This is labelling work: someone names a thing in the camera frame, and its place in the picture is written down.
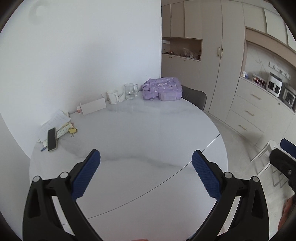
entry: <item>gold handle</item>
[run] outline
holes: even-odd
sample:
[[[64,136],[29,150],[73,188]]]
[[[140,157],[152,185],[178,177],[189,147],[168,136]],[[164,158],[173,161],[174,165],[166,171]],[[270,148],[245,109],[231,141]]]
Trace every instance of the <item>gold handle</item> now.
[[[247,131],[247,129],[246,128],[244,128],[244,127],[242,127],[242,125],[239,125],[241,128],[243,128],[245,131]]]
[[[250,114],[251,116],[255,116],[252,113],[250,113],[248,110],[245,110],[245,112],[247,112],[248,114]]]
[[[258,96],[252,94],[255,98],[257,98],[258,100],[262,100],[261,98],[259,98]]]

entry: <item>floor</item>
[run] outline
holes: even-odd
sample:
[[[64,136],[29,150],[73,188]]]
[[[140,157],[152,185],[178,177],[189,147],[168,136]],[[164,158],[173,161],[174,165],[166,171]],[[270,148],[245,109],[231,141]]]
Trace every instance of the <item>floor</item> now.
[[[256,156],[260,150],[220,120],[208,113],[207,115],[218,128],[225,143],[228,156],[228,171],[236,178],[241,179],[250,179],[252,176],[257,175],[269,161],[268,152],[257,159],[255,163],[250,163],[250,160]],[[285,201],[294,194],[289,185],[287,183],[284,184],[287,180],[286,178],[274,187],[274,184],[278,183],[280,180],[279,175],[280,173],[276,171],[274,167],[267,169],[260,175],[260,181],[268,206],[269,238],[273,237],[277,232]],[[236,198],[221,233],[228,230],[238,201],[239,198]]]

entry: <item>glass of water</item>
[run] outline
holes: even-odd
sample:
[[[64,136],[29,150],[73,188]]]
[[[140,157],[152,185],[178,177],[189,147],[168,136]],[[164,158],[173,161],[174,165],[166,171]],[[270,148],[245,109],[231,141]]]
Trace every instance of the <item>glass of water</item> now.
[[[127,100],[132,100],[136,96],[138,96],[138,85],[135,84],[125,84],[124,85],[124,92],[126,94]]]

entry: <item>dish rack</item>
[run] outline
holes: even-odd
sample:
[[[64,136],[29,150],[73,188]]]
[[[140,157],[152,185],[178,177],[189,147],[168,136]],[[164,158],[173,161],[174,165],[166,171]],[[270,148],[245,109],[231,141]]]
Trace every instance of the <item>dish rack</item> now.
[[[259,76],[255,75],[255,74],[253,74],[252,81],[261,87],[264,87],[265,83],[266,83],[266,81],[264,79],[260,78]]]

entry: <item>small bottle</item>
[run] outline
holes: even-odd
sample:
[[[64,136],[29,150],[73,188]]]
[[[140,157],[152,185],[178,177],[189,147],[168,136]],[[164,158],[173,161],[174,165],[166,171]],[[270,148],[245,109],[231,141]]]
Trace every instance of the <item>small bottle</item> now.
[[[78,112],[79,114],[82,114],[81,106],[77,106],[77,112]]]

